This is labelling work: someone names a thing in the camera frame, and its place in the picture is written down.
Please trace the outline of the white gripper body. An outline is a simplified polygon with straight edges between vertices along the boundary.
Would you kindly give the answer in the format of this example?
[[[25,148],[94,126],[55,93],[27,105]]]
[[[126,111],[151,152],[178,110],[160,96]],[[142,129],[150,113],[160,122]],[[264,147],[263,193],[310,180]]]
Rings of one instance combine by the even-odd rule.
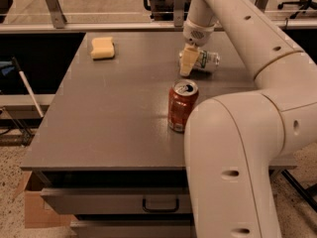
[[[215,22],[194,22],[187,19],[184,23],[183,37],[185,42],[191,46],[202,47],[207,44],[211,34],[214,32]]]

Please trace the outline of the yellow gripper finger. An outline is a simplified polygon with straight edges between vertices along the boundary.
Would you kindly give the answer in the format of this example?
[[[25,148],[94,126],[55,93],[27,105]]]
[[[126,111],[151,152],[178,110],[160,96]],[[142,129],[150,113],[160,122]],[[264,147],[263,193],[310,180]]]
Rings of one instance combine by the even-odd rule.
[[[180,75],[189,76],[194,64],[199,57],[199,50],[197,47],[186,44],[182,56],[180,58]]]

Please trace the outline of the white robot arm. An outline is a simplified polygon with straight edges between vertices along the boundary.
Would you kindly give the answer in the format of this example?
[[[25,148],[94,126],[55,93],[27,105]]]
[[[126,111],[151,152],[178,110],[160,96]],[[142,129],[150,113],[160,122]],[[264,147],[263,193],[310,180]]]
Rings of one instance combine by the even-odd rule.
[[[184,134],[197,238],[281,238],[270,162],[317,138],[312,58],[249,0],[192,0],[184,31],[218,20],[256,85],[198,104]]]

